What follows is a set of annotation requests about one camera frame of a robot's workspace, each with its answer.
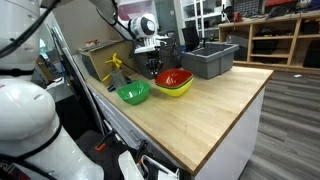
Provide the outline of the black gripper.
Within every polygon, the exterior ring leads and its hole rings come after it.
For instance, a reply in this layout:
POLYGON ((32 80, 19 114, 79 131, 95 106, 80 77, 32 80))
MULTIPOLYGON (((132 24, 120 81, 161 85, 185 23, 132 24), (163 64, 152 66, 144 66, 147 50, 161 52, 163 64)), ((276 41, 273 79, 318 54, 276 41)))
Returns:
POLYGON ((147 62, 146 66, 150 70, 152 79, 155 78, 162 72, 163 61, 161 60, 160 55, 161 50, 156 48, 154 51, 147 52, 147 62))

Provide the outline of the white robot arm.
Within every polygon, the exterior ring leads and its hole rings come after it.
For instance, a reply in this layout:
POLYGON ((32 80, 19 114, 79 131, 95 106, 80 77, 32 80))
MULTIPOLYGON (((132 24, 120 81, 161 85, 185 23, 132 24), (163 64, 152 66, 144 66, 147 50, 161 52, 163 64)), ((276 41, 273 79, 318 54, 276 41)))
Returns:
POLYGON ((146 54, 145 66, 155 78, 163 66, 159 51, 167 35, 158 33, 153 0, 88 0, 98 15, 124 40, 132 41, 133 53, 146 54))

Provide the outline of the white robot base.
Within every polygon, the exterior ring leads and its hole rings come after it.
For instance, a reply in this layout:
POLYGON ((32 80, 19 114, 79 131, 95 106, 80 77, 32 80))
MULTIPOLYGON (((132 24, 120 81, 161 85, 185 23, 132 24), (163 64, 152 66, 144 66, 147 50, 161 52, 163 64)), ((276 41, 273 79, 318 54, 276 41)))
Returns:
POLYGON ((48 91, 31 81, 40 55, 40 0, 0 0, 0 155, 31 180, 103 180, 64 129, 48 91))

